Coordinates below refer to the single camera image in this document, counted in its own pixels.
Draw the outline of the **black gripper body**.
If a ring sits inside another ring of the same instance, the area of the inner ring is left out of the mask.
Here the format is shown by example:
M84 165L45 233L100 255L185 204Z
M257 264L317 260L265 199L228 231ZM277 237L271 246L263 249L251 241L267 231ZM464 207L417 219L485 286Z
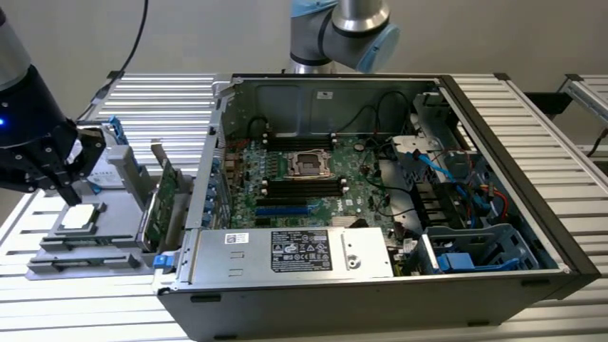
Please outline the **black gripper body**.
M77 178L67 157L77 130L64 116L36 67L1 91L1 187L59 189Z

